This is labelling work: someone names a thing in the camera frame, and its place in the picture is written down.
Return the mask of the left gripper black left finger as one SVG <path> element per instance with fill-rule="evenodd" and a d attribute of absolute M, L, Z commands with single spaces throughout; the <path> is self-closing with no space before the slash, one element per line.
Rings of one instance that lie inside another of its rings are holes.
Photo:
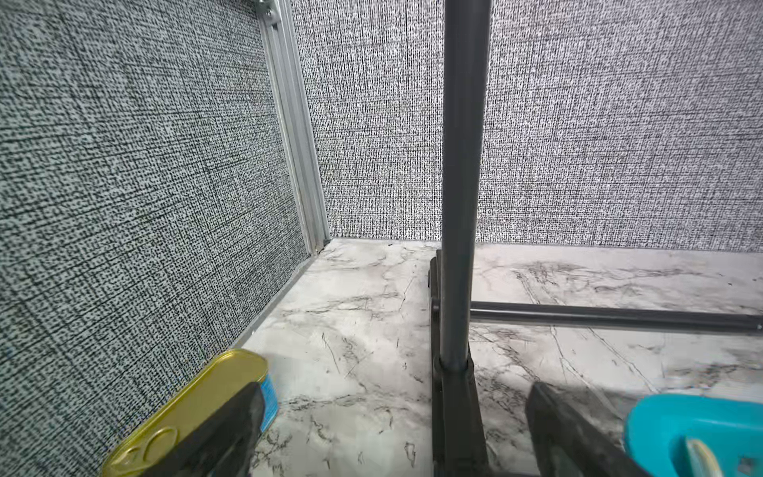
<path fill-rule="evenodd" d="M 143 474 L 248 476 L 264 414 L 260 385 L 249 383 Z"/>

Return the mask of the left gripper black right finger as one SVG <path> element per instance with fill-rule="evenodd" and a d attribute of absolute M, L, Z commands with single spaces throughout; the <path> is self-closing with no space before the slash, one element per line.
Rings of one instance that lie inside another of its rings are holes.
<path fill-rule="evenodd" d="M 542 476 L 648 474 L 543 382 L 532 385 L 526 417 Z"/>

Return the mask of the yellow striped towel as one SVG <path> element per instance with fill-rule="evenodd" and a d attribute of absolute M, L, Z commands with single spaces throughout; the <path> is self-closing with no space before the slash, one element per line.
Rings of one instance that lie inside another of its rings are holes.
<path fill-rule="evenodd" d="M 723 477 L 723 471 L 713 451 L 701 440 L 686 440 L 687 460 L 693 477 Z"/>

